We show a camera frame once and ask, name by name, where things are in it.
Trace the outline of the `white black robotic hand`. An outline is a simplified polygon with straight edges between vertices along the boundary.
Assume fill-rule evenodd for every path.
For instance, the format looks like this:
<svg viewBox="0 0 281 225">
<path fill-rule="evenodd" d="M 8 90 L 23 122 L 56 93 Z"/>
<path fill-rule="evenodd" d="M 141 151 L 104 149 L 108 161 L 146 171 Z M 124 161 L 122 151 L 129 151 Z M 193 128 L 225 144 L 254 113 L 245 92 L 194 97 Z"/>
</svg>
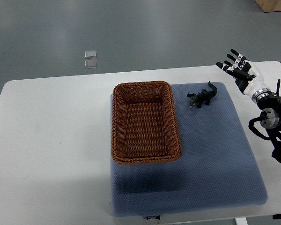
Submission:
<svg viewBox="0 0 281 225">
<path fill-rule="evenodd" d="M 256 65 L 234 49 L 227 54 L 230 61 L 217 62 L 216 66 L 235 79 L 235 83 L 242 94 L 257 103 L 261 98 L 271 95 L 268 86 L 264 84 L 264 77 Z"/>
</svg>

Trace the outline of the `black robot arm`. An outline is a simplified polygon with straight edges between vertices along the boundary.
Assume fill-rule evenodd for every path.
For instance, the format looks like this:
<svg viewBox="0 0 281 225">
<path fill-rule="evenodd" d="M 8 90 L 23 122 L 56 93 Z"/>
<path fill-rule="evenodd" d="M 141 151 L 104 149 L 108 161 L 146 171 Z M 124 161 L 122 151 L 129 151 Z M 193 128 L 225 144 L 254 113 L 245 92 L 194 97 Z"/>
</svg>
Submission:
<svg viewBox="0 0 281 225">
<path fill-rule="evenodd" d="M 278 79 L 276 92 L 262 89 L 253 94 L 261 113 L 259 117 L 249 121 L 248 127 L 256 136 L 272 142 L 274 146 L 272 157 L 281 164 L 280 84 L 281 80 Z"/>
</svg>

